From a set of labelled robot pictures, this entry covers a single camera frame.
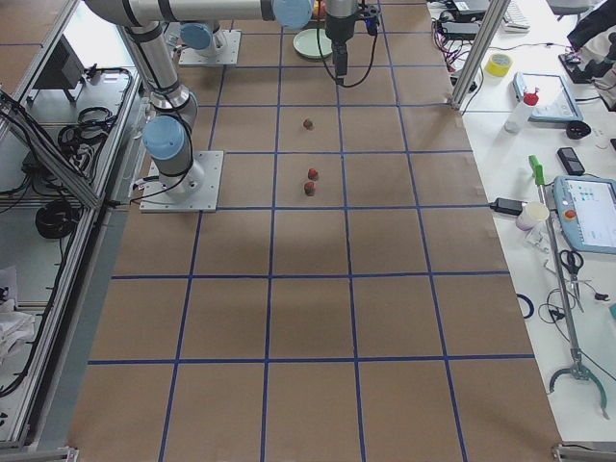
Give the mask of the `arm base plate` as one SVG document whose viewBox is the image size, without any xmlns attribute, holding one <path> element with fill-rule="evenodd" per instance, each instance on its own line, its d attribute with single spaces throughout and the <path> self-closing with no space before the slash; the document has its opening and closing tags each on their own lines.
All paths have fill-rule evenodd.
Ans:
<svg viewBox="0 0 616 462">
<path fill-rule="evenodd" d="M 218 29 L 212 32 L 200 24 L 186 24 L 180 38 L 184 48 L 180 53 L 181 66 L 235 65 L 242 38 L 240 30 Z"/>
<path fill-rule="evenodd" d="M 218 206 L 223 160 L 223 151 L 195 151 L 192 169 L 179 186 L 165 192 L 165 186 L 172 186 L 167 177 L 163 177 L 163 182 L 145 184 L 146 198 L 140 201 L 140 210 L 143 213 L 214 212 Z"/>
</svg>

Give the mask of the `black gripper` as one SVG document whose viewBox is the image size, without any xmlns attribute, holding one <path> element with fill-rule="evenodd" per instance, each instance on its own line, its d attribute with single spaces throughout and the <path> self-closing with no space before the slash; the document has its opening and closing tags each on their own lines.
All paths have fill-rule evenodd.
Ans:
<svg viewBox="0 0 616 462">
<path fill-rule="evenodd" d="M 335 57 L 342 57 L 347 51 L 347 42 L 353 37 L 355 24 L 363 22 L 371 37 L 378 36 L 380 26 L 380 13 L 354 13 L 349 16 L 338 17 L 327 13 L 325 16 L 325 33 L 331 40 L 332 51 Z M 347 76 L 347 58 L 335 63 L 336 85 L 343 83 Z"/>
</svg>

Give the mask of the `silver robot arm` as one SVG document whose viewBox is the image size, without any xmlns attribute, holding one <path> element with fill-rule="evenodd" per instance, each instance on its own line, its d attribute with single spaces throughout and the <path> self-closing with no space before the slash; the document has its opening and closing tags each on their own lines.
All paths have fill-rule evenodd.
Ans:
<svg viewBox="0 0 616 462">
<path fill-rule="evenodd" d="M 181 83 L 162 24 L 208 26 L 247 19 L 298 29 L 313 10 L 311 1 L 88 1 L 86 6 L 125 36 L 155 111 L 143 129 L 143 144 L 158 169 L 162 192 L 173 195 L 190 191 L 200 175 L 192 140 L 197 102 Z"/>
<path fill-rule="evenodd" d="M 314 1 L 272 1 L 271 12 L 282 27 L 298 29 L 305 26 L 312 18 Z M 363 22 L 368 34 L 373 37 L 369 67 L 365 75 L 354 84 L 346 84 L 348 68 L 347 42 L 352 39 L 355 24 Z M 318 58 L 329 77 L 340 87 L 353 88 L 361 85 L 372 70 L 374 50 L 380 25 L 380 9 L 375 4 L 365 1 L 326 1 L 324 8 L 324 35 L 331 42 L 332 63 L 334 72 L 325 62 L 321 32 L 316 31 Z M 214 51 L 215 36 L 219 30 L 214 21 L 212 25 L 206 22 L 182 22 L 180 38 L 189 48 L 199 53 Z"/>
</svg>

